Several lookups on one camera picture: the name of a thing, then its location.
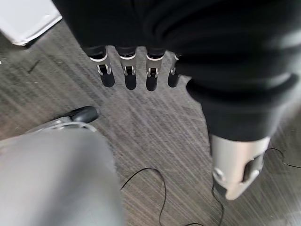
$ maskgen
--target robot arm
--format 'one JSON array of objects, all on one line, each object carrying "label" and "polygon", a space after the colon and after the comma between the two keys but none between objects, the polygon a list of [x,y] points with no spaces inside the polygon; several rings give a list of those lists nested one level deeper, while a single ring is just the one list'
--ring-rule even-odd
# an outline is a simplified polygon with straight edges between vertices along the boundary
[{"label": "robot arm", "polygon": [[105,46],[116,47],[126,87],[136,87],[135,47],[147,47],[147,84],[157,85],[165,49],[175,54],[168,84],[191,77],[202,104],[213,178],[227,199],[259,175],[270,137],[299,77],[301,2],[294,0],[53,0],[75,38],[114,84]]}]

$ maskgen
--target wire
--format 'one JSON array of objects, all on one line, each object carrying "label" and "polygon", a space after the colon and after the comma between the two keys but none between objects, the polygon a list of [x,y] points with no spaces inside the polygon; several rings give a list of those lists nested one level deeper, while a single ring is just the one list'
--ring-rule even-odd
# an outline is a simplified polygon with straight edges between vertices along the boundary
[{"label": "wire", "polygon": [[[128,182],[130,182],[130,180],[131,180],[134,176],[136,176],[138,173],[140,173],[140,172],[142,172],[142,171],[144,171],[144,170],[153,170],[153,171],[155,171],[156,173],[159,174],[159,176],[161,177],[161,179],[162,179],[162,181],[163,181],[163,185],[164,185],[164,201],[163,201],[163,204],[162,204],[162,208],[161,208],[161,211],[160,211],[160,214],[159,214],[159,220],[158,220],[158,221],[159,221],[159,225],[160,225],[160,226],[163,226],[163,225],[162,225],[162,222],[161,222],[161,217],[162,217],[162,212],[163,212],[163,209],[164,209],[165,203],[166,203],[167,189],[166,189],[165,179],[164,179],[162,173],[161,173],[158,169],[153,168],[153,167],[146,167],[146,168],[143,168],[143,169],[137,171],[136,173],[134,173],[134,174],[133,174],[133,175],[132,175],[132,176],[131,176],[124,184],[123,184],[123,186],[121,187],[120,190],[122,190],[122,189],[128,184]],[[222,214],[221,214],[221,219],[220,219],[219,224],[218,224],[218,226],[221,226],[221,225],[222,225],[222,220],[223,220],[223,217],[224,217],[224,206],[223,206],[223,204],[221,203],[221,201],[219,201],[219,200],[216,198],[216,196],[215,196],[215,194],[214,194],[214,184],[212,184],[211,194],[212,194],[212,196],[214,197],[214,199],[215,199],[215,200],[220,204],[220,206],[221,206]],[[200,224],[200,223],[189,223],[189,224],[184,225],[184,226],[190,226],[190,225],[200,225],[200,226],[204,226],[203,224]]]},{"label": "wire", "polygon": [[279,149],[271,147],[271,148],[267,149],[267,151],[269,151],[269,150],[275,150],[275,151],[278,151],[278,152],[280,153],[280,155],[281,155],[281,162],[282,162],[284,165],[290,166],[290,167],[294,167],[294,168],[298,168],[298,169],[301,169],[301,166],[295,166],[295,165],[287,164],[287,163],[285,162],[285,156],[284,156],[283,152],[280,151]]},{"label": "wire", "polygon": [[222,204],[222,202],[219,201],[218,198],[217,198],[217,197],[215,196],[215,194],[214,194],[214,183],[212,184],[211,194],[212,194],[212,196],[214,197],[214,199],[215,199],[215,200],[220,204],[220,206],[221,206],[222,213],[221,213],[220,222],[218,223],[218,226],[221,226],[221,225],[222,225],[222,220],[223,220],[223,218],[224,218],[225,208],[224,208],[224,205]]},{"label": "wire", "polygon": [[121,187],[120,190],[122,190],[122,189],[127,185],[127,183],[130,182],[130,180],[131,180],[134,176],[136,176],[138,173],[140,173],[140,172],[142,172],[142,171],[144,171],[144,170],[152,170],[152,171],[155,171],[156,173],[159,174],[159,176],[161,177],[161,179],[162,179],[162,181],[163,181],[163,185],[164,185],[164,201],[163,201],[163,204],[162,204],[162,207],[161,207],[161,211],[160,211],[160,214],[159,214],[159,225],[160,225],[160,226],[163,226],[162,223],[161,223],[161,217],[162,217],[162,212],[163,212],[163,209],[164,209],[165,203],[166,203],[167,190],[166,190],[165,179],[164,179],[162,173],[161,173],[158,169],[152,168],[152,167],[146,167],[146,168],[143,168],[143,169],[137,171],[136,173],[134,173],[134,174],[133,174],[133,175],[132,175],[132,176],[131,176],[124,184],[123,184],[123,186]]}]

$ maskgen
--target white box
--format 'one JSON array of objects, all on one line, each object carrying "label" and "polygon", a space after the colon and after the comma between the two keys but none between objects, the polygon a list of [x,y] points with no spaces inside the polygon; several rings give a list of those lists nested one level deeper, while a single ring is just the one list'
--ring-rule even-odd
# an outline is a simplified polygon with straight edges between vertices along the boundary
[{"label": "white box", "polygon": [[0,31],[24,46],[62,19],[51,0],[0,0]]}]

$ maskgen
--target floor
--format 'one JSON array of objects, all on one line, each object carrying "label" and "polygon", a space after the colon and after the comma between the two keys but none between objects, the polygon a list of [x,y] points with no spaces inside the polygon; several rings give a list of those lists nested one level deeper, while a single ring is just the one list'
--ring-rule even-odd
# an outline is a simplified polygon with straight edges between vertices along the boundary
[{"label": "floor", "polygon": [[[163,226],[199,222],[217,225],[221,210],[211,196],[211,158],[200,105],[186,92],[188,78],[167,85],[171,56],[166,54],[155,92],[145,87],[145,52],[138,49],[137,88],[127,90],[114,48],[110,56],[116,84],[104,87],[93,64],[64,22],[30,48],[0,37],[0,139],[20,135],[59,114],[93,105],[93,122],[110,141],[120,183],[143,167],[164,174],[167,202]],[[292,102],[271,146],[285,161],[301,165],[300,101]],[[223,226],[298,226],[301,222],[301,169],[267,153],[259,178],[225,206]],[[122,192],[128,225],[158,226],[163,186],[152,172],[137,175]]]}]

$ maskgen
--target white object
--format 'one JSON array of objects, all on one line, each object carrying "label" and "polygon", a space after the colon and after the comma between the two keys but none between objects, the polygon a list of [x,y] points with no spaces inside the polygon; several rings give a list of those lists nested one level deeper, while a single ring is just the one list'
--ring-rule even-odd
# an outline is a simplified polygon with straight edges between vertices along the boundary
[{"label": "white object", "polygon": [[0,141],[0,226],[124,226],[105,137],[69,122]]},{"label": "white object", "polygon": [[0,31],[24,46],[62,19],[51,0],[0,0]]}]

